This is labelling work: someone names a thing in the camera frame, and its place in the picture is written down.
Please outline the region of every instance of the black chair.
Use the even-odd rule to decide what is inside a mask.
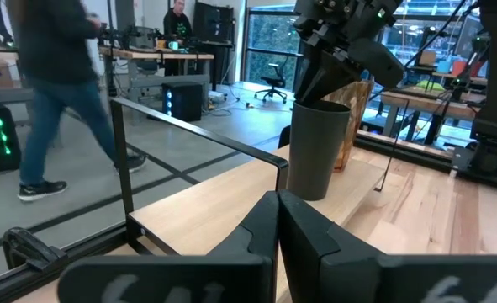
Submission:
[[[254,94],[254,98],[257,98],[257,95],[259,93],[265,93],[263,96],[263,102],[267,101],[267,96],[272,98],[274,94],[277,94],[278,96],[282,97],[283,101],[282,103],[285,104],[287,102],[288,95],[286,95],[284,92],[278,91],[276,88],[285,88],[285,78],[283,77],[283,69],[285,65],[288,63],[289,57],[285,59],[285,61],[282,63],[281,66],[278,64],[270,63],[269,66],[274,68],[274,71],[276,72],[276,76],[263,76],[261,77],[261,80],[265,81],[268,85],[271,86],[269,89],[264,89],[262,91],[256,92]]]

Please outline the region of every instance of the black sneaker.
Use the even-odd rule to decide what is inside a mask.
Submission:
[[[19,199],[22,202],[32,202],[53,194],[61,194],[67,187],[66,182],[47,182],[39,185],[20,185]]]
[[[145,163],[147,162],[147,157],[143,155],[134,155],[127,157],[127,164],[129,165],[129,173],[135,173],[141,170]],[[114,165],[115,171],[119,173],[117,165]]]

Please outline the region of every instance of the blue jeans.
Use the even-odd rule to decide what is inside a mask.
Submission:
[[[34,118],[20,163],[22,185],[44,181],[46,153],[57,135],[65,107],[78,113],[104,152],[112,162],[116,162],[114,133],[101,104],[96,82],[67,85],[29,78],[28,81],[34,89]]]

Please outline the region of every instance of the black cylindrical cup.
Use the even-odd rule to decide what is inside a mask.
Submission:
[[[347,106],[332,102],[317,101],[309,107],[295,102],[288,189],[301,199],[316,201],[326,196],[349,113]]]

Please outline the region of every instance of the man sitting at desk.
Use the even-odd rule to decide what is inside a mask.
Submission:
[[[192,27],[188,21],[184,10],[184,0],[175,0],[173,8],[168,10],[164,16],[164,34],[166,36],[173,35],[177,38],[179,45],[182,45],[182,40],[192,35]],[[180,74],[180,60],[168,60],[165,63],[165,76],[177,76]]]

